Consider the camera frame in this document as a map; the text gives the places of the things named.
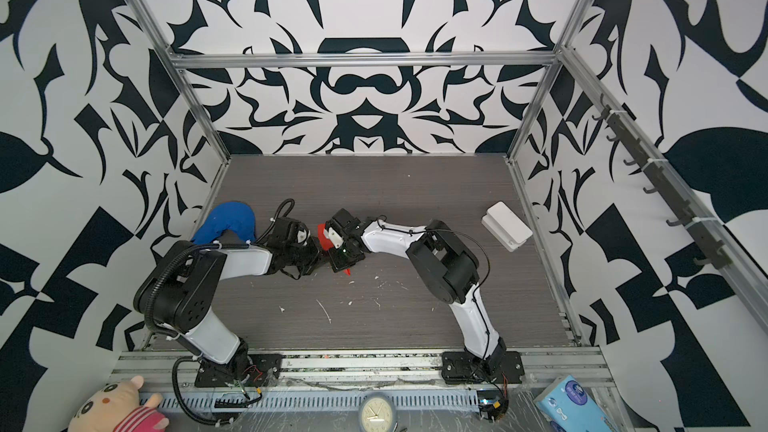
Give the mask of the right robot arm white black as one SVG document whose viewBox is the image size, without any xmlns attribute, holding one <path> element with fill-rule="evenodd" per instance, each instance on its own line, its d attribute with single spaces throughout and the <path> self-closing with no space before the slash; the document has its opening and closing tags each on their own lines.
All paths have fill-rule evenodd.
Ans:
<svg viewBox="0 0 768 432">
<path fill-rule="evenodd" d="M 466 234 L 442 221 L 426 226 L 404 226 L 383 217 L 361 220 L 340 209 L 320 227 L 321 247 L 334 271 L 345 271 L 369 254 L 406 259 L 425 287 L 449 305 L 464 339 L 465 350 L 486 363 L 503 354 L 506 345 L 493 327 L 480 287 L 480 261 L 465 244 Z"/>
</svg>

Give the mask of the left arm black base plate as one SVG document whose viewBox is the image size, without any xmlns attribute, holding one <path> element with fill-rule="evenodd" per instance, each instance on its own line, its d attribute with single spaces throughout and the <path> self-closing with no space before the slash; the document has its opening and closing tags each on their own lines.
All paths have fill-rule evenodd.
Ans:
<svg viewBox="0 0 768 432">
<path fill-rule="evenodd" d="M 228 364 L 202 359 L 194 385 L 197 388 L 234 387 L 237 384 L 266 386 L 280 377 L 283 358 L 278 353 L 248 354 L 248 357 L 236 354 Z"/>
</svg>

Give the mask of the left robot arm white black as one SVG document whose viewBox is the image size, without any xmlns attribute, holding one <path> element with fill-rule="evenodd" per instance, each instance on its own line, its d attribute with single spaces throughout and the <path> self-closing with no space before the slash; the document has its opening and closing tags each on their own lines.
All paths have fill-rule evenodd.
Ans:
<svg viewBox="0 0 768 432">
<path fill-rule="evenodd" d="M 151 332 L 210 363 L 231 365 L 247 346 L 213 311 L 219 283 L 276 273 L 299 279 L 322 261 L 318 238 L 290 217 L 274 219 L 263 238 L 216 238 L 205 244 L 180 240 L 139 287 L 133 306 Z"/>
</svg>

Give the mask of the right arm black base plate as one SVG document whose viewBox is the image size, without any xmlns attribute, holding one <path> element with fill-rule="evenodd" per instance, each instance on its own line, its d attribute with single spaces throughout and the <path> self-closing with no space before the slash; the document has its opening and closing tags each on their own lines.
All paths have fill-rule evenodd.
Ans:
<svg viewBox="0 0 768 432">
<path fill-rule="evenodd" d="M 521 355 L 506 351 L 494 368 L 466 351 L 443 352 L 440 375 L 448 385 L 491 383 L 521 384 L 525 375 Z"/>
</svg>

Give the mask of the red square paper sheet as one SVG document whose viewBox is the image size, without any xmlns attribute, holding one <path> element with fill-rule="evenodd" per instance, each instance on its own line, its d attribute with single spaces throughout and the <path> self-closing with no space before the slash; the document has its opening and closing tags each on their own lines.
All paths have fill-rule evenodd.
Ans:
<svg viewBox="0 0 768 432">
<path fill-rule="evenodd" d="M 344 243 L 336 244 L 330 236 L 330 232 L 333 232 L 333 230 L 329 232 L 324 224 L 319 224 L 317 229 L 320 247 L 327 257 L 332 270 L 335 273 L 343 272 L 350 276 L 351 265 L 349 264 L 349 256 Z"/>
</svg>

